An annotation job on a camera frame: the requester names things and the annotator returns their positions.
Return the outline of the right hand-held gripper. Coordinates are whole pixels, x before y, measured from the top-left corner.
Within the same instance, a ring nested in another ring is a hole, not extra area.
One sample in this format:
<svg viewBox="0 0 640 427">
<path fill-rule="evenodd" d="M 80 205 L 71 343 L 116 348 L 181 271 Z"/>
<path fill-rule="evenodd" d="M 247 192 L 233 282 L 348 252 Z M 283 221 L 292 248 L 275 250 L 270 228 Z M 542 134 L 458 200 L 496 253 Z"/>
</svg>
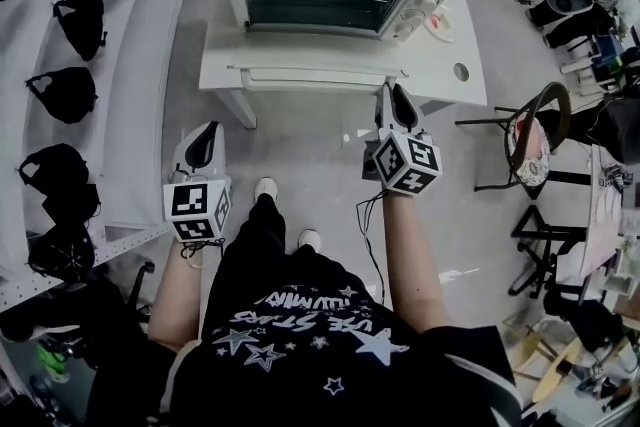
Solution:
<svg viewBox="0 0 640 427">
<path fill-rule="evenodd" d="M 378 130 L 365 141 L 364 180 L 379 182 L 386 191 L 418 196 L 443 175 L 440 149 L 425 131 L 423 113 L 399 83 L 392 87 L 385 82 L 378 90 L 374 122 Z"/>
</svg>

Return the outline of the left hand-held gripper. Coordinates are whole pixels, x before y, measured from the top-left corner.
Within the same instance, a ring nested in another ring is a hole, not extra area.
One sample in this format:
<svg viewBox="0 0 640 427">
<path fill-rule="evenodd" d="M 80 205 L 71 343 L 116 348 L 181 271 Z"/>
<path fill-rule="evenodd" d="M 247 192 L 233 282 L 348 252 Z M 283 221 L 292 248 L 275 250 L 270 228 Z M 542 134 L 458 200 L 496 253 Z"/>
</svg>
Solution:
<svg viewBox="0 0 640 427">
<path fill-rule="evenodd" d="M 176 147 L 170 183 L 163 186 L 164 216 L 179 242 L 212 242 L 223 235 L 231 210 L 225 130 L 210 121 Z"/>
</svg>

